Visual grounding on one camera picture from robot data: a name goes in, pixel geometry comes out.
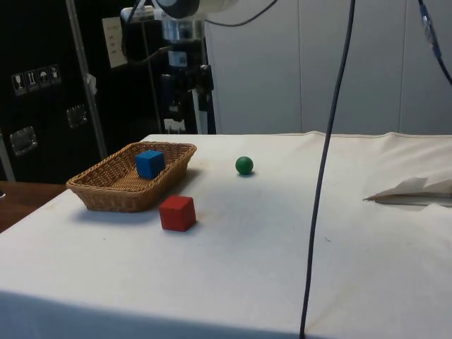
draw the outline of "wooden table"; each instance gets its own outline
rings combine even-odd
[[[0,182],[0,233],[62,193],[64,185]]]

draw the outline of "black cable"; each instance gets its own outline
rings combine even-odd
[[[133,16],[135,15],[135,12],[136,12],[139,4],[140,4],[140,0],[136,0],[136,2],[133,5],[132,10],[129,14],[129,17],[127,18],[127,21],[124,24],[124,29],[123,29],[123,33],[122,33],[122,41],[121,41],[122,54],[124,54],[124,56],[127,59],[127,62],[132,66],[145,66],[150,60],[154,59],[155,57],[158,57],[162,53],[165,53],[166,51],[171,49],[171,46],[162,47],[159,50],[157,50],[156,52],[152,53],[147,58],[145,58],[143,60],[139,60],[139,61],[129,58],[129,56],[127,55],[127,48],[126,48],[127,34],[129,31],[129,26],[133,20]]]
[[[316,236],[317,216],[319,214],[320,196],[323,183],[323,174],[325,172],[326,158],[328,156],[328,149],[330,147],[331,134],[333,132],[334,118],[336,115],[336,108],[338,106],[338,99],[340,93],[340,87],[342,85],[342,79],[347,65],[348,51],[350,48],[350,41],[352,39],[353,21],[355,19],[355,3],[356,0],[350,0],[350,13],[348,17],[347,34],[345,38],[344,51],[342,55],[342,61],[340,62],[339,75],[336,81],[333,103],[331,105],[330,119],[328,121],[328,128],[326,130],[325,144],[323,146],[323,153],[320,163],[319,178],[317,179],[316,197],[314,199],[314,210],[312,212],[311,221],[311,234],[309,235],[309,253],[308,253],[308,265],[306,273],[306,287],[304,291],[303,312],[302,312],[302,324],[300,327],[299,337],[305,339],[306,330],[306,318],[308,312],[309,293],[311,291],[311,277],[312,277],[312,261],[314,257],[314,239]]]
[[[421,18],[422,18],[422,24],[424,25],[425,29],[425,35],[427,37],[428,42],[432,46],[433,53],[436,57],[436,60],[439,63],[439,66],[441,67],[441,70],[444,73],[444,76],[446,77],[447,81],[452,86],[452,77],[450,73],[448,72],[446,65],[444,64],[441,48],[439,47],[439,41],[438,37],[436,36],[436,32],[433,26],[433,20],[432,17],[429,14],[429,11],[427,10],[427,6],[425,6],[423,0],[418,0],[420,5],[420,12],[421,12]]]
[[[441,67],[441,70],[443,71],[446,79],[448,80],[448,82],[451,84],[452,86],[452,77],[450,75],[450,73],[448,72],[446,65],[444,64],[444,61],[442,58],[438,58],[438,62],[439,62],[439,66]]]
[[[255,16],[253,16],[252,18],[243,21],[242,23],[216,23],[214,21],[210,21],[210,20],[206,20],[207,23],[211,23],[212,25],[216,25],[216,26],[222,26],[222,27],[240,27],[240,26],[245,26],[246,24],[255,21],[258,17],[260,17],[262,14],[264,14],[266,11],[268,11],[270,8],[272,8],[274,5],[276,5],[276,3],[278,2],[278,0],[273,0],[267,7],[265,7],[262,11],[260,11],[259,13],[257,13]]]

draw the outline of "blue wooden block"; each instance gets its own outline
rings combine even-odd
[[[165,156],[156,150],[138,154],[135,161],[138,175],[144,179],[155,179],[165,169]]]

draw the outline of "wicker basket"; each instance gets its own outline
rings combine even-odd
[[[135,156],[147,150],[165,154],[166,168],[154,180],[141,179]],[[69,180],[68,189],[90,210],[140,212],[151,208],[160,195],[179,182],[196,146],[181,143],[132,143]]]

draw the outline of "red wooden block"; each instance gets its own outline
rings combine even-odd
[[[185,232],[196,222],[193,198],[187,196],[170,196],[159,211],[164,230]]]

